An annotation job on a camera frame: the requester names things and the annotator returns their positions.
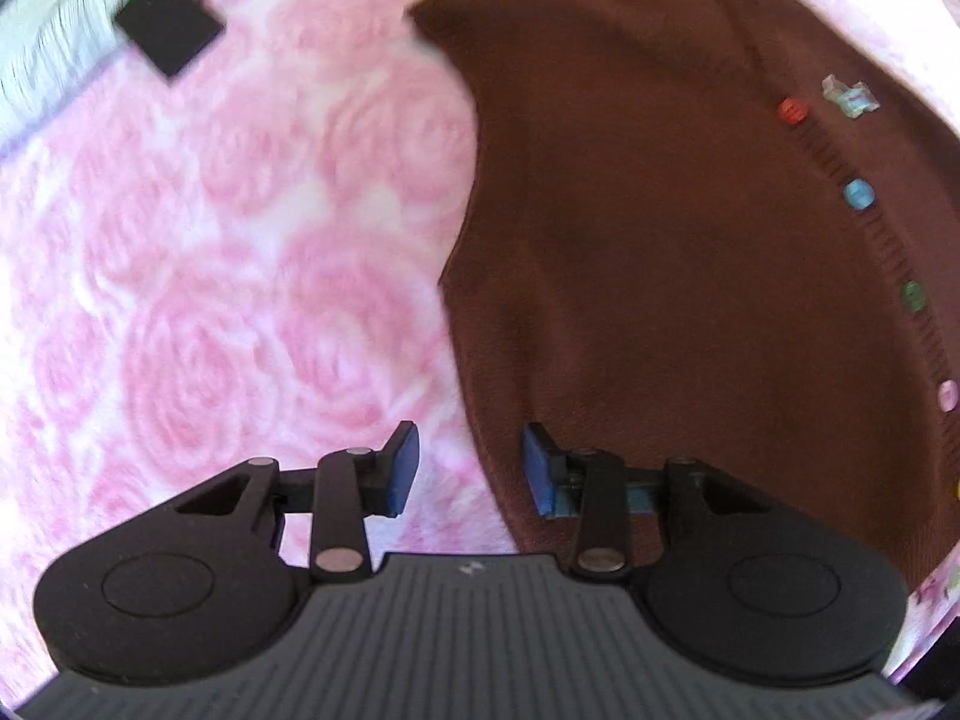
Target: brown cardigan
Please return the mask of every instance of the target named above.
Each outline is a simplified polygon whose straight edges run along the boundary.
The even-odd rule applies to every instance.
[[[953,133],[796,0],[412,15],[476,99],[442,287],[520,549],[565,554],[576,527],[536,516],[520,429],[538,419],[636,466],[720,466],[918,584],[960,538],[960,409],[938,397],[960,367]],[[880,110],[848,119],[829,74],[866,82]],[[783,121],[785,98],[808,117]],[[845,199],[856,178],[875,192],[864,210]],[[655,541],[637,525],[639,560]]]

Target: pink and white fabric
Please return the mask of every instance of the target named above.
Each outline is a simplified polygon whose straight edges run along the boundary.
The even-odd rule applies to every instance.
[[[436,288],[472,102],[414,39],[410,1],[210,0],[226,34],[180,81],[122,50],[0,163],[4,702],[52,673],[43,568],[249,456],[310,466],[414,419],[421,472],[407,514],[371,522],[374,550],[512,549]],[[809,1],[960,122],[939,0]],[[891,667],[957,614],[959,566],[915,597]]]

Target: gray gripper base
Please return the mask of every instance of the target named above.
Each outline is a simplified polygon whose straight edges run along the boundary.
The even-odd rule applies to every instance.
[[[664,645],[626,591],[545,555],[392,555],[316,589],[294,627],[229,672],[168,688],[62,673],[25,720],[863,720],[909,703],[880,676],[741,685]]]

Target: red button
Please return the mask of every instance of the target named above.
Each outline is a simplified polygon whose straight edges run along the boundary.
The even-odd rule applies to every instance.
[[[798,100],[798,98],[786,98],[776,110],[776,114],[779,116],[781,122],[786,122],[786,124],[799,124],[806,119],[806,115],[810,112],[810,106],[803,102],[803,100]]]

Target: green button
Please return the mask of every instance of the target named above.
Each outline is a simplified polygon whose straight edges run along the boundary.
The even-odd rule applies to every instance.
[[[926,290],[919,281],[908,281],[904,284],[904,306],[914,314],[926,304]]]

